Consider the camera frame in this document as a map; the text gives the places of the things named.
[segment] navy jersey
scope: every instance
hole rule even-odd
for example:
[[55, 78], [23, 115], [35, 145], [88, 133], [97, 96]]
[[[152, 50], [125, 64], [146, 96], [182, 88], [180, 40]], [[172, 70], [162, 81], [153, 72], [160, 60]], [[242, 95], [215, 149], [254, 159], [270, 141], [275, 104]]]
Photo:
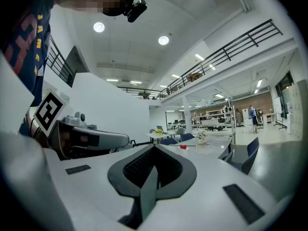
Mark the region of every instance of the navy jersey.
[[[51, 32], [49, 20], [53, 4], [53, 0], [32, 0], [15, 23], [12, 37], [3, 51], [13, 71], [34, 95], [31, 106], [38, 106], [42, 100]], [[22, 121], [20, 133], [30, 135], [26, 117]]]

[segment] whiteboard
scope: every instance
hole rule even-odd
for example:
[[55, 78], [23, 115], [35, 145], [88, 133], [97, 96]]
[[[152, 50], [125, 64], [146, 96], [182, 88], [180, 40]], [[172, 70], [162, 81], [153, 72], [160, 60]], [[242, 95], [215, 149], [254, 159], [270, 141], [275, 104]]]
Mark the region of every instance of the whiteboard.
[[282, 113], [282, 108], [281, 108], [280, 97], [274, 99], [274, 104], [275, 104], [276, 113], [281, 114]]

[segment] ceiling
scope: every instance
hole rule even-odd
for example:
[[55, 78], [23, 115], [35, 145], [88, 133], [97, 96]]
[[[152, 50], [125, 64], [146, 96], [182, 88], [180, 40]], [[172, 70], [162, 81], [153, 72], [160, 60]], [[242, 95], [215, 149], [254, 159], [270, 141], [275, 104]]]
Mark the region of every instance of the ceiling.
[[[167, 54], [170, 43], [182, 37], [188, 28], [226, 1], [228, 0], [146, 0], [147, 10], [134, 23], [128, 23], [124, 16], [71, 13], [76, 36], [93, 54], [97, 75], [103, 79], [119, 79], [121, 83], [116, 85], [121, 86], [131, 87], [130, 80], [141, 81], [139, 87], [145, 88], [151, 82], [163, 56]], [[93, 30], [96, 22], [105, 25], [102, 33]], [[168, 45], [158, 43], [158, 38], [162, 35], [169, 37]], [[179, 68], [179, 72], [182, 72], [183, 66]]]
[[[228, 77], [227, 79], [216, 83], [215, 85], [203, 88], [193, 94], [188, 95], [188, 101], [191, 109], [195, 109], [196, 106], [202, 105], [208, 106], [217, 101], [225, 101], [225, 98], [231, 96], [233, 100], [240, 99], [242, 97], [254, 95], [256, 89], [258, 93], [268, 91], [277, 78], [287, 67], [290, 55], [284, 56], [274, 62], [261, 65], [259, 67], [250, 68], [242, 71], [236, 75]], [[257, 88], [257, 83], [262, 80], [261, 86]], [[223, 98], [216, 97], [216, 94], [221, 94]], [[183, 105], [181, 99], [177, 99], [167, 106], [167, 109], [181, 110]]]

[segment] recessed light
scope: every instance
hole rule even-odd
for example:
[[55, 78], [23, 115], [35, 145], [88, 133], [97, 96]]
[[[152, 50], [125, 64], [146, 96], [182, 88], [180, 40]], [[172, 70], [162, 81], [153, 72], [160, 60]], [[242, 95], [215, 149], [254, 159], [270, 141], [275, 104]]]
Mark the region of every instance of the recessed light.
[[204, 60], [204, 58], [201, 55], [199, 55], [199, 54], [196, 54], [195, 56], [198, 57], [201, 61]]
[[160, 43], [161, 45], [166, 45], [169, 43], [169, 38], [167, 36], [161, 36], [158, 39], [158, 43]]
[[258, 81], [257, 87], [261, 86], [261, 82], [262, 82], [262, 80]]
[[93, 29], [95, 32], [101, 33], [105, 30], [105, 26], [101, 22], [97, 22], [94, 24]]

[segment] floor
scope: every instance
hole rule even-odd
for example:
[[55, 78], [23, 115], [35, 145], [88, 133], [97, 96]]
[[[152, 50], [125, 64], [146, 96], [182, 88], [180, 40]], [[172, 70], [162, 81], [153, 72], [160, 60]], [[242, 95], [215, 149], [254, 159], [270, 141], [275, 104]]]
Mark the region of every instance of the floor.
[[[287, 129], [280, 129], [281, 126], [274, 126], [271, 123], [268, 123], [267, 128], [258, 129], [258, 134], [251, 134], [251, 132], [245, 133], [245, 127], [237, 127], [236, 128], [236, 144], [244, 144], [248, 145], [251, 141], [253, 141], [257, 136], [259, 137], [260, 144], [270, 144], [270, 143], [278, 143], [278, 142], [286, 142], [292, 141], [292, 135], [287, 133]], [[199, 133], [204, 131], [203, 129], [194, 129], [193, 133]]]

